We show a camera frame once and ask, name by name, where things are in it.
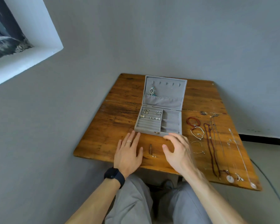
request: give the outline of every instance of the forearm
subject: forearm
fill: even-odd
[[[184,178],[191,185],[213,224],[246,223],[198,169],[187,170]]]
[[[66,224],[102,223],[120,183],[116,179],[105,179]]]

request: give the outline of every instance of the pant leg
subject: pant leg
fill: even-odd
[[[149,188],[135,175],[130,175],[117,192],[105,224],[151,224],[153,200]]]
[[[212,223],[195,192],[187,182],[181,182],[161,199],[158,220],[176,224]]]

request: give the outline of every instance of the open gray jewelry box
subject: open gray jewelry box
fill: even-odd
[[[186,85],[185,79],[146,75],[135,131],[162,137],[170,132],[182,134],[181,111]],[[155,96],[149,95],[152,86]]]

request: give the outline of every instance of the person's left hand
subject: person's left hand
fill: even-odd
[[[137,133],[135,139],[135,131],[127,133],[123,141],[119,140],[114,157],[114,168],[117,168],[125,179],[135,172],[142,163],[143,147],[139,149],[137,156],[136,150],[140,133]]]

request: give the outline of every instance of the cable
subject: cable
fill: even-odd
[[[275,194],[277,195],[278,199],[280,200],[280,195],[277,192],[277,190],[275,189],[275,187],[273,186],[273,184],[271,183],[271,181],[268,179],[268,177],[265,175],[265,173],[263,173],[263,171],[259,168],[259,166],[257,166],[257,164],[252,159],[250,159],[250,160],[252,163],[254,163],[254,165],[260,170],[260,172],[263,174],[263,176],[267,179],[267,181],[271,185],[272,189],[274,190]]]

